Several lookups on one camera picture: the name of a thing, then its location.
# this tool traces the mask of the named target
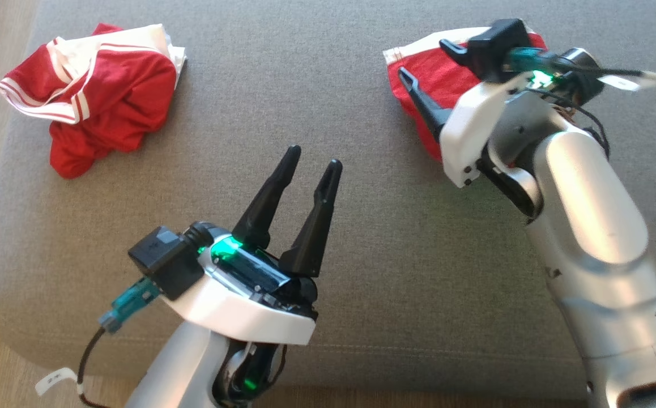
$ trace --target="gray couch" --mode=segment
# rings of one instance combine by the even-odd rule
[[[190,57],[164,129],[72,181],[49,167],[48,122],[14,114],[0,167],[0,335],[76,367],[139,271],[154,227],[232,227],[285,148],[303,158],[271,248],[292,242],[331,158],[344,164],[312,344],[284,383],[581,398],[582,366],[523,219],[485,179],[456,189],[391,95],[381,51],[434,31],[524,18],[557,51],[656,70],[656,2],[83,2],[44,0],[29,51],[99,22],[164,23]],[[611,162],[656,253],[656,90],[607,90]],[[139,377],[180,323],[161,302],[97,347],[89,372]]]

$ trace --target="green led indicator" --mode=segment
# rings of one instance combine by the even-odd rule
[[[533,71],[535,76],[532,78],[532,83],[530,83],[530,88],[542,88],[548,86],[554,80],[552,75],[547,75],[542,71]]]
[[[212,245],[211,255],[212,258],[223,258],[225,256],[235,255],[237,250],[242,246],[242,243],[235,240],[233,237],[227,237]]]
[[[253,382],[250,378],[245,378],[245,388],[253,392],[258,388],[258,385]]]

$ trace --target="wooden floor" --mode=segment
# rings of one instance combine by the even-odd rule
[[[0,78],[23,59],[23,49],[28,41],[31,20],[37,0],[0,0]],[[10,113],[9,106],[0,98],[0,150]],[[37,367],[10,351],[0,342],[0,408],[80,407],[74,384],[63,382],[52,388],[43,398],[33,390],[38,380],[48,370]],[[87,395],[93,400],[110,406],[123,406],[136,387],[134,380],[106,378],[87,379]],[[468,398],[426,393],[357,392],[357,390],[332,390],[321,388],[282,388],[274,390],[260,400],[258,407],[280,406],[282,408],[501,408],[501,407],[579,407],[578,401],[523,401],[486,398]]]

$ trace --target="white tag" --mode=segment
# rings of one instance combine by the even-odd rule
[[[605,75],[604,77],[598,78],[598,80],[605,82],[610,86],[615,86],[615,88],[618,88],[618,90],[623,90],[623,91],[634,92],[634,91],[638,91],[641,88],[641,86],[638,85],[637,83],[615,75]]]
[[[36,393],[41,397],[49,390],[49,388],[53,387],[54,384],[61,380],[74,380],[74,382],[76,382],[76,373],[68,367],[57,369],[36,383]]]

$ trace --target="red cloth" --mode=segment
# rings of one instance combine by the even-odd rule
[[[530,40],[533,46],[546,49],[545,42],[538,34],[530,33]],[[453,108],[460,96],[480,81],[468,68],[453,62],[439,48],[409,55],[388,65],[388,80],[393,95],[400,101],[403,110],[416,121],[419,138],[429,155],[434,160],[441,162],[439,143],[434,140],[434,136],[411,101],[411,96],[408,95],[403,83],[398,79],[398,68],[400,67],[405,67],[408,72],[411,72],[419,80],[421,89],[434,98],[442,108]]]
[[[100,24],[93,35],[115,31],[121,28]],[[7,73],[11,81],[1,81],[0,87],[7,87],[4,95],[12,104],[34,107],[31,113],[38,109],[33,116],[56,119],[49,127],[50,162],[62,177],[81,176],[112,150],[136,150],[145,134],[167,121],[177,74],[164,54],[143,46],[102,44],[81,78],[71,78],[67,70],[59,77],[49,44]]]

